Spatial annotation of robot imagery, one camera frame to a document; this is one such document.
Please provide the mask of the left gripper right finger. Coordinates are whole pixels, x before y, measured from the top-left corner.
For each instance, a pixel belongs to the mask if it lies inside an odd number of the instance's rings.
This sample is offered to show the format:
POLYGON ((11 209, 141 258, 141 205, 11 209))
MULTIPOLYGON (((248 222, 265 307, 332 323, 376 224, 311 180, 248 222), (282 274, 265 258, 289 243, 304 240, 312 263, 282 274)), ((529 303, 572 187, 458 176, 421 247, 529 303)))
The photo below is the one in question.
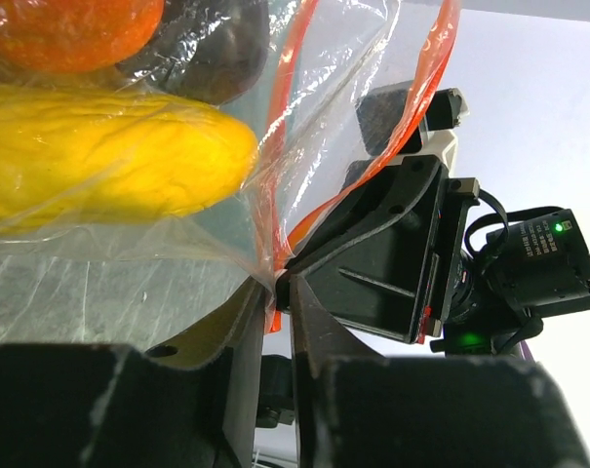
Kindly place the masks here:
POLYGON ((382 355, 328 312, 300 275, 290 281, 290 317, 298 465, 334 467, 340 441, 331 428, 336 396, 330 368, 382 355))

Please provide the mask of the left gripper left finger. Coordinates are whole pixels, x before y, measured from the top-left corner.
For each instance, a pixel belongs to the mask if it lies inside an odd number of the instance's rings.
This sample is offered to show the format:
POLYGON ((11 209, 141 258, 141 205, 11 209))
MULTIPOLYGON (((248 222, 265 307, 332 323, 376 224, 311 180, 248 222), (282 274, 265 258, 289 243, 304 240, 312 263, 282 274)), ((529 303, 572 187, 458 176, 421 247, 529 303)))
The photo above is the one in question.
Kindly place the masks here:
POLYGON ((183 467, 251 465, 265 296, 249 278, 213 312, 146 352, 174 373, 165 433, 183 467))

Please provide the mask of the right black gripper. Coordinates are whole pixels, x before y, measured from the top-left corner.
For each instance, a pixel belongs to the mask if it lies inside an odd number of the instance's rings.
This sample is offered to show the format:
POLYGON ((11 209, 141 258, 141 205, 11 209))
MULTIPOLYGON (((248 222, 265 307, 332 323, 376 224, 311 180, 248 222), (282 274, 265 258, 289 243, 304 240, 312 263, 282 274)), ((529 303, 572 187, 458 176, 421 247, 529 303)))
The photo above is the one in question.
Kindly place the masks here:
POLYGON ((590 310, 590 253, 572 210, 515 212, 444 178, 434 155, 387 166, 347 195, 276 284, 294 278, 342 323, 446 356, 509 355, 547 318, 590 310))

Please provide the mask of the clear zip top bag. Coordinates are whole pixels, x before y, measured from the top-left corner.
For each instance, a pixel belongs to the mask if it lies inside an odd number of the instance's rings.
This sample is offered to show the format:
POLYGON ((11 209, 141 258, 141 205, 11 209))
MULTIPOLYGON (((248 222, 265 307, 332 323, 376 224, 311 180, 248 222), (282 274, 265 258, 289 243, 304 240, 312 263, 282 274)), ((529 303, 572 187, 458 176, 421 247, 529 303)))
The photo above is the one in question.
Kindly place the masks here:
POLYGON ((441 1, 0 1, 0 342, 153 342, 272 288, 445 71, 441 1))

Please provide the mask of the dark avocado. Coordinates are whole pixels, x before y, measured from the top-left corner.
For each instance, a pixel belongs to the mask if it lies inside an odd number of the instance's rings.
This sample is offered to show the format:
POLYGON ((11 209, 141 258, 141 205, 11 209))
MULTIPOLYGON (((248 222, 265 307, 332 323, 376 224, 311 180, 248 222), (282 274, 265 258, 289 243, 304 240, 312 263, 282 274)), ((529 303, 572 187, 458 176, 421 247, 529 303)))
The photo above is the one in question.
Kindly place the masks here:
POLYGON ((116 67, 163 93, 222 105, 255 84, 269 38, 266 1, 166 1, 151 39, 116 67))

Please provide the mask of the orange tangerine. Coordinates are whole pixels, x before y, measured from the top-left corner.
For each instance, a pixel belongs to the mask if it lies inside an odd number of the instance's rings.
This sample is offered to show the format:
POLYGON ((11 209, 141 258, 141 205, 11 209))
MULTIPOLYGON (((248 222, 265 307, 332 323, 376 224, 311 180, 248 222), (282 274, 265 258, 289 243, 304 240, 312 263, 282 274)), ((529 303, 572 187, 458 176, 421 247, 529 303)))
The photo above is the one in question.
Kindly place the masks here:
POLYGON ((26 69, 90 72, 139 52, 163 1, 0 1, 0 57, 26 69))

